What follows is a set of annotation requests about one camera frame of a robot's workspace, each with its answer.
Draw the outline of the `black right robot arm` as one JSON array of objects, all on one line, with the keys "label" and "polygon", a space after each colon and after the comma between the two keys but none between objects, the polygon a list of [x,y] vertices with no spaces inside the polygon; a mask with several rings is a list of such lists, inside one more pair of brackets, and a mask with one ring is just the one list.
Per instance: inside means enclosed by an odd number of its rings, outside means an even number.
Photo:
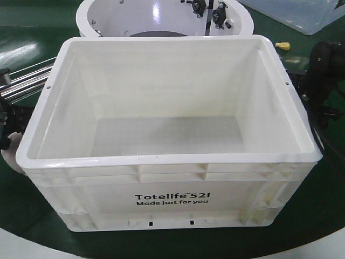
[{"label": "black right robot arm", "polygon": [[310,130],[319,150],[331,163],[325,154],[325,144],[344,162],[344,153],[322,132],[330,119],[339,120],[344,116],[338,109],[324,105],[333,91],[344,97],[344,92],[339,88],[339,83],[344,81],[344,41],[317,43],[310,53],[307,70],[286,72],[306,109]]}]

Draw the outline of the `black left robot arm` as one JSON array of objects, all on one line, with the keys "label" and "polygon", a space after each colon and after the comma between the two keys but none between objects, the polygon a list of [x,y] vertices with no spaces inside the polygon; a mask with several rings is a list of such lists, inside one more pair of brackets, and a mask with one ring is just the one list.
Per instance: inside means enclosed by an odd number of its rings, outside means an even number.
[{"label": "black left robot arm", "polygon": [[25,86],[18,93],[19,96],[12,97],[12,100],[8,100],[2,94],[6,93],[11,85],[10,80],[10,69],[1,69],[1,88],[4,86],[3,92],[1,92],[1,150],[7,150],[10,147],[11,140],[9,135],[15,130],[19,130],[20,133],[25,132],[26,126],[29,122],[28,115],[22,115],[23,111],[20,111],[21,106],[14,105],[15,102],[29,96],[29,92],[32,92],[33,86]]}]

